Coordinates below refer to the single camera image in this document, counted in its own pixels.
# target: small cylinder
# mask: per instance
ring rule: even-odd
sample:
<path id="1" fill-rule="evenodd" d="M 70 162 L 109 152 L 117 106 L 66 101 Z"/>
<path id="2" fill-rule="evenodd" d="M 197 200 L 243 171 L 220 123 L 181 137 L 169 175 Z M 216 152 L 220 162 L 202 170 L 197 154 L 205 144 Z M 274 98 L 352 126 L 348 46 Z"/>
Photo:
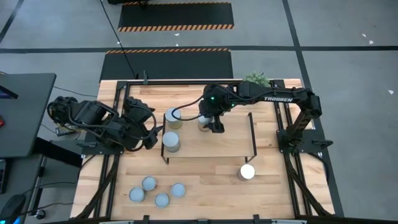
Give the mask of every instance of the small cylinder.
<path id="1" fill-rule="evenodd" d="M 205 128 L 206 124 L 209 124 L 213 121 L 213 118 L 205 118 L 204 116 L 200 116 L 198 118 L 198 128 L 200 131 L 210 131 L 208 127 Z"/>
<path id="2" fill-rule="evenodd" d="M 145 191 L 140 187 L 134 187 L 130 190 L 129 196 L 133 202 L 142 202 L 145 199 Z"/>
<path id="3" fill-rule="evenodd" d="M 169 204 L 169 196 L 165 193 L 156 195 L 155 204 L 158 208 L 164 208 Z"/>
<path id="4" fill-rule="evenodd" d="M 181 128 L 181 126 L 182 126 L 182 121 L 177 120 L 177 119 L 175 119 L 175 118 L 172 116 L 172 112 L 173 112 L 174 109 L 175 109 L 175 108 L 170 108 L 170 109 L 168 109 L 168 110 L 166 111 L 165 117 L 166 117 L 167 125 L 168 125 L 170 128 L 172 128 L 172 129 L 178 129 L 178 128 Z M 175 116 L 176 118 L 181 118 L 181 112 L 180 112 L 180 110 L 174 111 L 174 116 Z"/>
<path id="5" fill-rule="evenodd" d="M 153 177 L 145 177 L 142 181 L 142 188 L 146 191 L 154 190 L 156 187 L 156 180 Z"/>
<path id="6" fill-rule="evenodd" d="M 173 184 L 170 191 L 171 191 L 172 195 L 176 198 L 180 198 L 185 195 L 185 187 L 183 184 L 180 184 L 180 183 Z"/>
<path id="7" fill-rule="evenodd" d="M 241 181 L 250 180 L 256 174 L 256 170 L 250 164 L 245 164 L 238 169 L 238 179 Z"/>
<path id="8" fill-rule="evenodd" d="M 177 133 L 169 131 L 163 135 L 164 148 L 169 152 L 180 150 L 180 137 Z"/>

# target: gray cylinder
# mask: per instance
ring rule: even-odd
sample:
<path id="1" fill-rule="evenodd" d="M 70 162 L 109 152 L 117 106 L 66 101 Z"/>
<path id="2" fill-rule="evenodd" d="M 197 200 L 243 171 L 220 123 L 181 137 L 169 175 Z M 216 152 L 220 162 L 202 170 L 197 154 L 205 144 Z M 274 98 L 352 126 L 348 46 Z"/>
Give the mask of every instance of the gray cylinder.
<path id="1" fill-rule="evenodd" d="M 172 128 L 172 129 L 178 129 L 178 128 L 181 128 L 181 126 L 182 126 L 182 121 L 179 121 L 179 120 L 175 119 L 175 118 L 172 116 L 172 111 L 173 111 L 174 109 L 175 109 L 175 108 L 170 108 L 170 109 L 168 109 L 168 110 L 166 111 L 165 117 L 166 117 L 167 125 L 168 125 L 170 128 Z M 181 118 L 181 112 L 180 112 L 180 110 L 174 111 L 174 116 L 177 117 L 177 118 Z"/>
<path id="2" fill-rule="evenodd" d="M 142 188 L 146 191 L 154 190 L 157 187 L 156 180 L 153 177 L 145 177 L 142 181 Z"/>
<path id="3" fill-rule="evenodd" d="M 163 135 L 164 148 L 169 152 L 180 150 L 180 137 L 177 133 L 169 131 Z"/>
<path id="4" fill-rule="evenodd" d="M 205 118 L 204 116 L 200 116 L 198 118 L 198 128 L 200 131 L 210 131 L 209 128 L 205 128 L 205 125 L 212 122 L 213 118 Z"/>
<path id="5" fill-rule="evenodd" d="M 155 204 L 158 208 L 164 208 L 169 204 L 169 196 L 165 193 L 156 195 Z"/>
<path id="6" fill-rule="evenodd" d="M 176 198 L 180 198 L 185 195 L 185 187 L 183 184 L 180 184 L 180 183 L 173 184 L 170 191 L 171 191 L 172 195 Z"/>
<path id="7" fill-rule="evenodd" d="M 252 179 L 255 174 L 256 170 L 254 167 L 250 164 L 245 164 L 238 169 L 237 176 L 239 180 L 245 181 Z"/>
<path id="8" fill-rule="evenodd" d="M 133 202 L 142 202 L 145 199 L 145 191 L 140 187 L 134 187 L 130 190 L 129 197 Z"/>

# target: green plant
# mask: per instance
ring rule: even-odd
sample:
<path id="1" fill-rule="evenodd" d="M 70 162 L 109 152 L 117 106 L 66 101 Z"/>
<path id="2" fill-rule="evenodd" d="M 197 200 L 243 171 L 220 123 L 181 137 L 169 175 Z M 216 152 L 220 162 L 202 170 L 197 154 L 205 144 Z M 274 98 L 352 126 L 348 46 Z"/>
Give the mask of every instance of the green plant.
<path id="1" fill-rule="evenodd" d="M 246 75 L 246 77 L 243 79 L 243 81 L 257 83 L 258 85 L 263 86 L 263 87 L 271 87 L 271 84 L 269 84 L 269 80 L 264 75 L 264 72 L 259 73 L 259 72 L 253 71 L 252 74 Z"/>

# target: black rubber mat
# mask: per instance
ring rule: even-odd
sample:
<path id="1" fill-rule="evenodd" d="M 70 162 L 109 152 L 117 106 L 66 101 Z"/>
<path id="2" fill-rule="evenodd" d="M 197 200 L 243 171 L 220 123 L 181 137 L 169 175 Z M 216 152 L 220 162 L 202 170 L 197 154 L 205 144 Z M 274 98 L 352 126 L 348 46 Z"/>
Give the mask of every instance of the black rubber mat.
<path id="1" fill-rule="evenodd" d="M 232 29 L 231 3 L 151 3 L 143 10 L 137 2 L 125 3 L 119 21 L 120 32 Z"/>
<path id="2" fill-rule="evenodd" d="M 233 78 L 231 52 L 228 49 L 149 49 L 127 50 L 135 73 L 143 79 Z M 122 50 L 105 55 L 101 80 L 132 80 L 134 76 Z"/>

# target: wooden tabletop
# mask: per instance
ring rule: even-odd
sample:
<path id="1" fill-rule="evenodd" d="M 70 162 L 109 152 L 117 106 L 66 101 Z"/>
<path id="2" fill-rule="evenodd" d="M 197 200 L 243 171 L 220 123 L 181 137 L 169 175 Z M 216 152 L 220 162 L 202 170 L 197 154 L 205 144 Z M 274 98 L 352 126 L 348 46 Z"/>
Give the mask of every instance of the wooden tabletop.
<path id="1" fill-rule="evenodd" d="M 249 116 L 226 114 L 222 117 L 225 132 L 214 134 L 198 128 L 198 120 L 184 121 L 179 129 L 166 125 L 165 133 L 172 131 L 179 135 L 180 150 L 164 150 L 164 157 L 251 157 L 254 156 Z"/>
<path id="2" fill-rule="evenodd" d="M 117 80 L 102 81 L 98 100 L 112 106 L 116 83 Z M 287 88 L 302 86 L 299 79 L 286 79 L 285 85 Z M 134 85 L 130 95 L 155 108 L 157 120 L 162 121 L 167 109 L 196 100 L 203 93 L 203 87 L 204 85 Z M 122 102 L 123 97 L 119 101 L 119 109 Z M 297 105 L 290 105 L 290 110 L 294 120 L 300 109 Z M 153 149 L 125 152 L 121 156 L 111 219 L 142 220 L 143 215 L 150 215 L 153 220 L 252 219 L 253 214 L 260 214 L 260 218 L 293 218 L 284 159 L 278 150 L 275 135 L 278 126 L 274 105 L 263 102 L 237 106 L 229 115 L 247 116 L 249 112 L 253 115 L 258 153 L 250 162 L 256 169 L 255 178 L 245 182 L 237 179 L 236 171 L 243 164 L 240 157 L 172 158 L 170 164 L 166 165 L 160 157 L 162 136 L 159 133 L 159 142 Z M 183 108 L 182 114 L 196 116 L 198 105 Z M 286 127 L 283 110 L 282 117 Z M 148 120 L 146 125 L 150 128 L 153 123 Z M 302 154 L 301 158 L 309 190 L 326 210 L 333 213 L 323 164 L 306 154 Z M 78 215 L 96 192 L 102 160 L 103 156 L 96 156 L 82 169 L 71 217 Z M 142 203 L 131 202 L 128 196 L 130 190 L 140 186 L 147 175 L 156 178 L 157 188 L 148 192 Z M 154 205 L 155 196 L 162 192 L 169 194 L 171 185 L 177 182 L 185 184 L 185 196 L 170 197 L 168 207 L 157 208 Z M 298 187 L 297 192 L 300 211 L 304 214 Z M 105 192 L 102 215 L 107 195 Z"/>

